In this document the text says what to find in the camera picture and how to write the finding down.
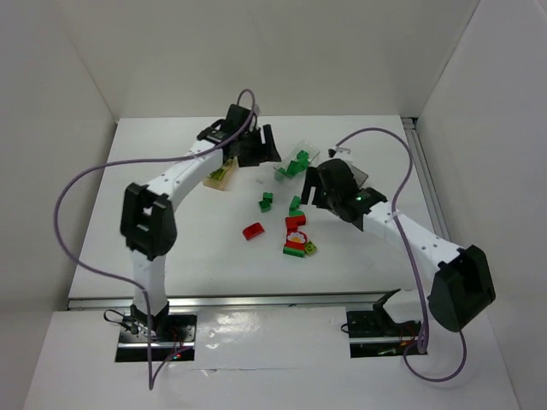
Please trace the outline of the green lego brick carried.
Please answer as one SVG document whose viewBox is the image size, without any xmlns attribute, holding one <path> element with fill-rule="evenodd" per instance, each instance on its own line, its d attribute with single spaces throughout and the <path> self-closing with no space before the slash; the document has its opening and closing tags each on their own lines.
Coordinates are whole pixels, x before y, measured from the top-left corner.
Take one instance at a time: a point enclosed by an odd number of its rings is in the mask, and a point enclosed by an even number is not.
<svg viewBox="0 0 547 410">
<path fill-rule="evenodd" d="M 278 173 L 283 178 L 291 179 L 295 176 L 297 169 L 293 164 L 290 164 L 288 167 L 280 167 Z"/>
</svg>

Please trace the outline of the red L-shaped lego brick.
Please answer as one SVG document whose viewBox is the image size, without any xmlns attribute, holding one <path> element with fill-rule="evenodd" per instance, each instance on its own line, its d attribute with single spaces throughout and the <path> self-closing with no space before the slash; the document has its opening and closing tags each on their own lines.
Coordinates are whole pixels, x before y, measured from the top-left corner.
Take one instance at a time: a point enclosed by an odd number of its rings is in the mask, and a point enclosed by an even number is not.
<svg viewBox="0 0 547 410">
<path fill-rule="evenodd" d="M 304 214 L 296 216 L 288 216 L 285 218 L 285 227 L 287 232 L 297 231 L 300 226 L 304 226 L 307 222 Z"/>
</svg>

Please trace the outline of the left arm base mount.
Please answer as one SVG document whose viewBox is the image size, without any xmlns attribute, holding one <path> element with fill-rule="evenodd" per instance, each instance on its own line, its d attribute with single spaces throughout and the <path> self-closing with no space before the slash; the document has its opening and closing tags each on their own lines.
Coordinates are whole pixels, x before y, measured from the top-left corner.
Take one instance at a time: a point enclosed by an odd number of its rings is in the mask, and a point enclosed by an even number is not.
<svg viewBox="0 0 547 410">
<path fill-rule="evenodd" d="M 146 362 L 148 329 L 130 316 L 121 320 L 115 353 L 117 363 Z M 167 317 L 163 330 L 151 335 L 151 359 L 153 363 L 171 360 L 184 362 L 195 360 L 197 316 L 195 314 L 174 314 Z"/>
</svg>

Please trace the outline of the lime long lego brick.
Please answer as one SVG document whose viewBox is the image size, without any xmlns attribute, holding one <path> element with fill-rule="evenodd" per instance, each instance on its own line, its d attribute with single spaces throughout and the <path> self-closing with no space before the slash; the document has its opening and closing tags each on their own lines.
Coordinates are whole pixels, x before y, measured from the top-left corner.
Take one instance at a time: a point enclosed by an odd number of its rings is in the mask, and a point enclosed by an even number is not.
<svg viewBox="0 0 547 410">
<path fill-rule="evenodd" d="M 237 161 L 234 159 L 228 159 L 227 161 L 223 163 L 223 165 L 220 168 L 214 170 L 209 175 L 209 178 L 216 181 L 222 181 L 226 177 L 226 175 L 233 169 L 234 164 L 236 162 Z"/>
</svg>

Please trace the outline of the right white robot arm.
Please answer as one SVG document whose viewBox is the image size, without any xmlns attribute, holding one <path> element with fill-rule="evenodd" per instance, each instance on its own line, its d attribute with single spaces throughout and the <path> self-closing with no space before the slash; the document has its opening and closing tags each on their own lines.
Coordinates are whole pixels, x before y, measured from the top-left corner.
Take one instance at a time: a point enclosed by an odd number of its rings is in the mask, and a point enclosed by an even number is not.
<svg viewBox="0 0 547 410">
<path fill-rule="evenodd" d="M 384 194 L 363 188 L 346 161 L 334 158 L 309 167 L 301 201 L 332 212 L 412 258 L 418 273 L 431 281 L 428 311 L 446 330 L 461 331 L 495 301 L 482 249 L 475 245 L 464 249 L 428 231 L 398 211 Z"/>
</svg>

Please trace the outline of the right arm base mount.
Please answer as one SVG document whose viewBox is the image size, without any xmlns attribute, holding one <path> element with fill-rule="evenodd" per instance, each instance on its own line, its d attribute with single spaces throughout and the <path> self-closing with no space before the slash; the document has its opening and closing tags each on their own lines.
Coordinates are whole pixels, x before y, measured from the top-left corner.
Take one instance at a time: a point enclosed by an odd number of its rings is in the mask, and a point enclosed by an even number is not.
<svg viewBox="0 0 547 410">
<path fill-rule="evenodd" d="M 349 338 L 351 359 L 419 354 L 416 339 L 421 322 L 412 319 L 397 323 L 385 310 L 385 304 L 398 292 L 386 293 L 367 309 L 346 311 L 340 330 Z"/>
</svg>

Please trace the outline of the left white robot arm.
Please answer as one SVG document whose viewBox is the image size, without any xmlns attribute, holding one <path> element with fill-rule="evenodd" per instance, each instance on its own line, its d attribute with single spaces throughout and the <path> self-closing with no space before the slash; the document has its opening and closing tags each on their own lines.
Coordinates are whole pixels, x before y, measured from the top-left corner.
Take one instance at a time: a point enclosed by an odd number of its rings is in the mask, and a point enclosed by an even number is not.
<svg viewBox="0 0 547 410">
<path fill-rule="evenodd" d="M 166 257 L 177 239 L 177 207 L 232 158 L 241 167 L 281 161 L 272 127 L 258 126 L 256 115 L 237 104 L 198 134 L 185 158 L 147 184 L 128 185 L 124 193 L 121 235 L 131 251 L 132 279 L 144 287 L 135 291 L 130 312 L 155 333 L 167 326 Z"/>
</svg>

